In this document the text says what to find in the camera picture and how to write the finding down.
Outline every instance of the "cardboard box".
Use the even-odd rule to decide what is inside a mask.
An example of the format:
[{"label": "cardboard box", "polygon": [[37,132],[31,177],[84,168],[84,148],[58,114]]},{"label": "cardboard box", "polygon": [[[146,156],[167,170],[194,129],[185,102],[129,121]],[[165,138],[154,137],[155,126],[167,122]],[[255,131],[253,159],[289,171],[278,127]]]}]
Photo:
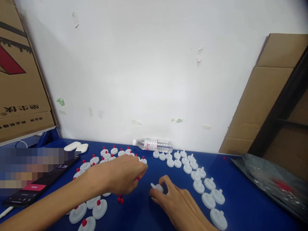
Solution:
[{"label": "cardboard box", "polygon": [[248,152],[307,45],[306,34],[269,35],[219,152]]},{"label": "cardboard box", "polygon": [[[51,114],[49,101],[13,0],[0,2],[0,85],[1,142],[54,126],[46,117]],[[4,127],[32,117],[43,119],[35,126]]]}]

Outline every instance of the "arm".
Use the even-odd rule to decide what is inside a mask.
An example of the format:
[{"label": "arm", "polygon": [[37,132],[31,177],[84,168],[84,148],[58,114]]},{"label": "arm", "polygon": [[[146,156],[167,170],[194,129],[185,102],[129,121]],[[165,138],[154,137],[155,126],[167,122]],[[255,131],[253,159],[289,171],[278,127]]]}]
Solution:
[{"label": "arm", "polygon": [[48,228],[77,205],[104,193],[129,194],[148,165],[123,155],[95,165],[80,177],[25,208],[0,225],[0,230],[39,231]]}]

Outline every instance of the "hand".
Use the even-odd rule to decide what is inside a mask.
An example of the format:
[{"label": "hand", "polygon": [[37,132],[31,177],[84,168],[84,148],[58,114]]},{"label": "hand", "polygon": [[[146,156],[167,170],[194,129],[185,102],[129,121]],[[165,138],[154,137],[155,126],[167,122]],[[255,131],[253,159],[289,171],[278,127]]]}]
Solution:
[{"label": "hand", "polygon": [[138,157],[124,154],[112,161],[92,166],[83,175],[87,175],[95,197],[104,193],[129,194],[138,185],[136,178],[143,177],[148,165],[139,161]]},{"label": "hand", "polygon": [[168,193],[163,194],[159,190],[152,188],[150,196],[166,212],[171,223],[178,231],[217,230],[206,219],[186,189],[176,187],[167,175],[159,179],[159,184],[162,185],[163,183],[167,185]]}]

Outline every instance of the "peeling paint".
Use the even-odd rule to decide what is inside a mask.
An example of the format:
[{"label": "peeling paint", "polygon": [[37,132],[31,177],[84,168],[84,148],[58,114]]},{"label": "peeling paint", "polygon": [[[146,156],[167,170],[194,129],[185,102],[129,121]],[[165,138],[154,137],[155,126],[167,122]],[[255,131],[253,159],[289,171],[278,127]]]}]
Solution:
[{"label": "peeling paint", "polygon": [[133,123],[133,124],[139,124],[139,125],[142,124],[140,120],[132,120],[132,123]]}]

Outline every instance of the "white plastic part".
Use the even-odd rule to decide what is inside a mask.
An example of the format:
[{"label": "white plastic part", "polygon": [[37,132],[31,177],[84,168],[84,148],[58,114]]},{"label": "white plastic part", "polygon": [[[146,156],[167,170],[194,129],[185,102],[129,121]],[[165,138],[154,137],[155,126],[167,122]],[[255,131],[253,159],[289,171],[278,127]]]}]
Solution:
[{"label": "white plastic part", "polygon": [[153,157],[159,158],[159,152],[157,151],[157,149],[156,149],[156,151],[153,152]]},{"label": "white plastic part", "polygon": [[180,154],[183,158],[187,157],[187,153],[185,152],[185,150],[181,151]]},{"label": "white plastic part", "polygon": [[223,211],[219,211],[217,209],[212,209],[210,211],[210,217],[213,224],[216,226],[217,229],[224,231],[228,227],[227,220],[224,216]]},{"label": "white plastic part", "polygon": [[83,174],[84,171],[83,170],[80,170],[79,172],[76,172],[75,175],[73,176],[73,178],[77,178],[79,177],[81,174]]},{"label": "white plastic part", "polygon": [[92,159],[90,160],[91,166],[93,166],[93,163],[98,164],[99,163],[99,158],[96,157],[96,156],[92,157]]},{"label": "white plastic part", "polygon": [[174,160],[174,166],[177,167],[177,168],[180,168],[180,167],[182,167],[182,162],[178,159],[175,159]]},{"label": "white plastic part", "polygon": [[162,161],[166,160],[166,155],[165,155],[164,152],[162,152],[161,154],[159,154],[159,159],[162,160]]},{"label": "white plastic part", "polygon": [[83,226],[83,224],[81,223],[78,231],[94,231],[95,227],[96,227],[96,220],[94,217],[88,217],[86,218],[87,220],[87,224],[85,226]]},{"label": "white plastic part", "polygon": [[193,188],[196,190],[197,193],[204,193],[205,187],[202,184],[202,180],[196,180],[193,182]]},{"label": "white plastic part", "polygon": [[181,158],[181,154],[179,153],[179,151],[175,152],[173,154],[173,156],[174,156],[175,159],[180,159]]},{"label": "white plastic part", "polygon": [[118,149],[116,148],[116,146],[113,146],[113,149],[110,150],[110,153],[113,155],[116,155],[118,153]]},{"label": "white plastic part", "polygon": [[142,157],[142,159],[140,159],[140,162],[142,162],[142,163],[144,163],[144,164],[147,164],[147,163],[148,163],[148,161],[147,161],[144,157]]},{"label": "white plastic part", "polygon": [[168,167],[173,167],[174,166],[174,161],[172,159],[167,160],[167,165]]},{"label": "white plastic part", "polygon": [[211,194],[213,195],[214,200],[218,204],[223,205],[225,203],[226,200],[225,200],[224,195],[222,194],[222,189],[219,189],[219,190],[213,189]]},{"label": "white plastic part", "polygon": [[131,153],[131,149],[129,149],[129,147],[127,147],[127,149],[125,150],[125,154],[130,154]]},{"label": "white plastic part", "polygon": [[103,147],[103,150],[100,152],[100,155],[104,156],[104,154],[106,154],[106,151],[108,153],[108,149],[105,149],[105,147]]},{"label": "white plastic part", "polygon": [[85,153],[88,150],[88,144],[80,144],[77,146],[75,151],[81,151],[81,153]]},{"label": "white plastic part", "polygon": [[190,162],[190,167],[191,167],[193,170],[197,170],[198,164],[197,164],[196,159],[194,159],[194,160],[192,160],[192,161]]},{"label": "white plastic part", "polygon": [[103,194],[103,197],[108,197],[110,194],[111,194],[111,192],[104,193],[104,194]]},{"label": "white plastic part", "polygon": [[189,164],[186,164],[186,165],[184,165],[183,170],[184,170],[184,172],[186,172],[187,174],[191,174],[193,169],[190,167]]},{"label": "white plastic part", "polygon": [[90,162],[85,162],[80,166],[80,171],[87,171],[91,167]]},{"label": "white plastic part", "polygon": [[167,160],[172,159],[172,155],[171,155],[170,152],[168,152],[168,153],[166,154],[166,159],[167,159]]},{"label": "white plastic part", "polygon": [[193,157],[193,153],[187,157],[187,159],[189,160],[189,162],[192,162],[195,158]]},{"label": "white plastic part", "polygon": [[103,157],[105,158],[105,160],[109,160],[109,158],[111,157],[111,154],[110,153],[106,153],[103,155]]},{"label": "white plastic part", "polygon": [[201,196],[202,202],[208,209],[213,209],[216,206],[216,202],[212,194],[204,193]]},{"label": "white plastic part", "polygon": [[206,177],[206,172],[204,171],[204,167],[202,168],[197,168],[197,173],[199,173],[199,175],[201,176],[201,178],[205,178]]},{"label": "white plastic part", "polygon": [[95,205],[92,211],[93,217],[98,220],[101,219],[107,211],[107,201],[104,199],[100,200],[100,205]]},{"label": "white plastic part", "polygon": [[153,183],[151,183],[152,188],[156,188],[159,191],[161,191],[162,193],[164,193],[164,189],[160,184],[154,185]]},{"label": "white plastic part", "polygon": [[185,158],[182,158],[182,164],[189,164],[189,160],[187,159],[187,156]]},{"label": "white plastic part", "polygon": [[216,188],[216,184],[214,183],[214,178],[205,178],[204,179],[204,185],[209,189],[213,190]]},{"label": "white plastic part", "polygon": [[98,200],[100,200],[100,195],[97,196],[97,197],[94,197],[94,198],[92,198],[92,199],[90,199],[90,200],[88,200],[88,201],[86,202],[86,203],[87,203],[87,208],[88,208],[88,209],[94,208],[94,206],[96,205],[96,202],[97,202]]},{"label": "white plastic part", "polygon": [[81,145],[80,142],[75,141],[67,146],[64,147],[64,151],[73,151],[75,150],[79,145]]},{"label": "white plastic part", "polygon": [[123,156],[125,154],[125,152],[123,150],[119,151],[118,153],[118,157]]},{"label": "white plastic part", "polygon": [[196,171],[192,171],[190,176],[192,177],[193,180],[201,180],[201,176]]},{"label": "white plastic part", "polygon": [[77,209],[73,209],[70,213],[69,220],[70,223],[76,224],[77,222],[81,221],[84,215],[87,212],[87,205],[86,203],[82,203],[78,206]]}]

